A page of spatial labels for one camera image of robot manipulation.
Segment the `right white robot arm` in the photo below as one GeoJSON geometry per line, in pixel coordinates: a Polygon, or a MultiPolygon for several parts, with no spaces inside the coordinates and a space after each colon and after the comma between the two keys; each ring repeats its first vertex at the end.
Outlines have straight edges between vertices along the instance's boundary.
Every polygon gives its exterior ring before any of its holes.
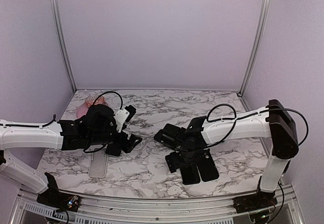
{"type": "Polygon", "coordinates": [[[171,173],[180,171],[185,185],[216,180],[219,173],[210,149],[228,140],[269,138],[271,154],[260,177],[258,191],[251,204],[261,208],[270,200],[288,162],[299,152],[296,123],[285,108],[273,99],[257,110],[239,114],[235,109],[228,116],[211,119],[208,113],[193,118],[186,128],[166,124],[154,140],[172,149],[165,157],[171,173]]]}

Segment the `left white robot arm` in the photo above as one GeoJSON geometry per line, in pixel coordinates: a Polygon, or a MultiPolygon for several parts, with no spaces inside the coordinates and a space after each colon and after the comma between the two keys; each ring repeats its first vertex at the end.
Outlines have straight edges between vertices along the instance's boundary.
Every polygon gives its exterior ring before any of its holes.
{"type": "Polygon", "coordinates": [[[126,123],[135,115],[132,106],[113,111],[104,104],[92,105],[77,120],[52,120],[47,124],[12,123],[1,121],[1,172],[29,187],[53,206],[64,202],[55,178],[41,173],[12,156],[12,148],[51,148],[61,151],[82,149],[92,154],[103,148],[108,155],[117,151],[129,153],[141,142],[141,137],[124,132],[126,123]]]}

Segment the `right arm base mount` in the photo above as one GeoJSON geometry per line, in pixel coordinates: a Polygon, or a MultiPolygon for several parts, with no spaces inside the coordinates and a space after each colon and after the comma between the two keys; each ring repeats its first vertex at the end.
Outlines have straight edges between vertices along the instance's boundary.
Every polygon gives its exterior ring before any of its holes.
{"type": "Polygon", "coordinates": [[[236,209],[236,213],[256,211],[271,206],[275,207],[276,204],[275,191],[262,191],[260,189],[260,183],[258,183],[257,190],[254,194],[235,197],[233,199],[233,207],[236,209]]]}

